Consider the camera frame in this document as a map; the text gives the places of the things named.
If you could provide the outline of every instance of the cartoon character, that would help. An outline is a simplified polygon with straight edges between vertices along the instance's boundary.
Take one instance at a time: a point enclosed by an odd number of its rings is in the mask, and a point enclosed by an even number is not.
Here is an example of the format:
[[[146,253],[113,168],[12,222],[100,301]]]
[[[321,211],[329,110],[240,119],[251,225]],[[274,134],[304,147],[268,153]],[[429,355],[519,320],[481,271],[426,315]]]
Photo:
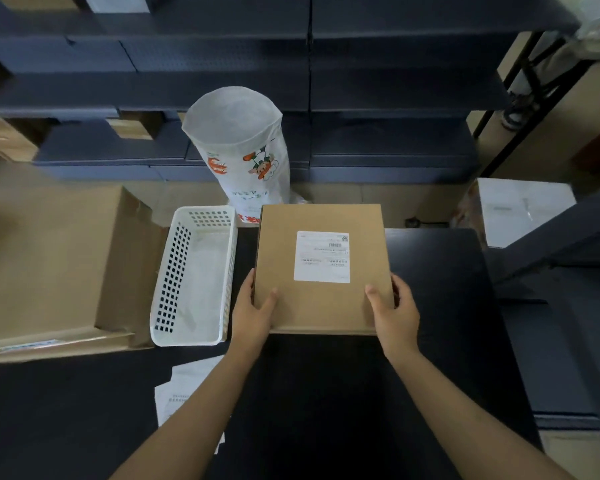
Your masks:
[[[226,165],[223,165],[217,158],[209,157],[207,158],[207,162],[209,163],[209,168],[213,170],[214,173],[219,175],[224,175],[226,173]]]
[[[243,156],[242,160],[246,162],[253,161],[253,168],[249,170],[249,173],[257,173],[258,179],[264,181],[267,181],[272,177],[278,167],[278,161],[276,160],[275,155],[273,153],[267,154],[266,146],[263,146],[257,152]]]

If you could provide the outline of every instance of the tiled floor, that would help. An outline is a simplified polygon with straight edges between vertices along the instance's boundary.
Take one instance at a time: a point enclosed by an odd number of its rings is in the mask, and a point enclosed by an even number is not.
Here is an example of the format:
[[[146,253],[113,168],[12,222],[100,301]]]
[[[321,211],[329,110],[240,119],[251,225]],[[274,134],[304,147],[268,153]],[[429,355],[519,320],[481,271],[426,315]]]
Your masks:
[[[501,64],[504,75],[528,34],[522,34]],[[469,116],[474,128],[481,113]],[[572,175],[568,158],[600,133],[600,64],[594,66],[573,88],[495,174],[499,178],[558,180]],[[492,118],[478,141],[480,161],[486,165],[510,140],[512,133]],[[216,183],[122,182],[153,209],[154,220],[171,222],[174,209],[184,205],[222,205],[226,197]],[[98,185],[97,182],[56,182],[25,164],[0,161],[0,193],[40,185]],[[386,227],[403,227],[416,216],[424,222],[447,221],[468,184],[461,185],[356,185],[297,184],[293,190],[314,203],[380,203]],[[545,431],[547,453],[578,480],[600,480],[600,434]]]

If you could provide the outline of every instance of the hand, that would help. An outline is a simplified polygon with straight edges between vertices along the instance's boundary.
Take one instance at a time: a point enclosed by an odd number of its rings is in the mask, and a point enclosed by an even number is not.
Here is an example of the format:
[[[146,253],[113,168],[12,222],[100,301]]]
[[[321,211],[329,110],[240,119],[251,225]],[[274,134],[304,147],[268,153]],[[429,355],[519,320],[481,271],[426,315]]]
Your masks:
[[[278,289],[273,288],[261,309],[251,304],[252,269],[245,278],[233,308],[233,325],[229,353],[241,359],[256,361],[271,329],[271,314],[278,301]]]
[[[420,313],[407,283],[393,273],[391,279],[400,298],[397,308],[387,307],[378,290],[371,285],[366,286],[365,293],[374,310],[376,333],[384,355],[395,367],[405,356],[419,353],[417,336]]]

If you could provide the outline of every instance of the finger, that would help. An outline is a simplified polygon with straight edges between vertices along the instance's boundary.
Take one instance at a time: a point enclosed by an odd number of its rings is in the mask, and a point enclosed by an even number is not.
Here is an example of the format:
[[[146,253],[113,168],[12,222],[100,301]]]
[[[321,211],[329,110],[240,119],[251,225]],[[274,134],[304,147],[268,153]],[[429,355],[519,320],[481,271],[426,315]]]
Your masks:
[[[247,274],[247,277],[242,282],[242,286],[240,286],[238,298],[235,299],[236,303],[251,304],[251,287],[253,286],[254,273],[254,268],[251,268],[250,272]]]
[[[369,303],[371,303],[371,308],[373,308],[374,315],[379,315],[386,311],[386,306],[382,301],[380,292],[375,286],[367,285],[365,287],[365,293],[367,294],[367,298],[369,298]]]
[[[411,295],[411,288],[409,288],[409,285],[405,283],[400,276],[391,273],[391,279],[395,287],[398,288],[398,296],[400,296],[400,303],[403,303],[408,300],[413,300],[413,296]]]
[[[264,314],[264,316],[269,317],[273,313],[273,309],[276,307],[278,302],[278,288],[273,288],[269,293],[269,296],[263,303],[260,311]]]

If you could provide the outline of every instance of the basket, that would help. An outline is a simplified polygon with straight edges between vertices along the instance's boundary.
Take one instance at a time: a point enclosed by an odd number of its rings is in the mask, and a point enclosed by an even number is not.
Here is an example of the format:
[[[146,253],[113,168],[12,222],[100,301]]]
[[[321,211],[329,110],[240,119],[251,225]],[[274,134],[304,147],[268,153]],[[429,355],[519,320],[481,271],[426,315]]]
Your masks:
[[[151,306],[156,345],[226,340],[237,238],[235,209],[228,205],[175,211]]]

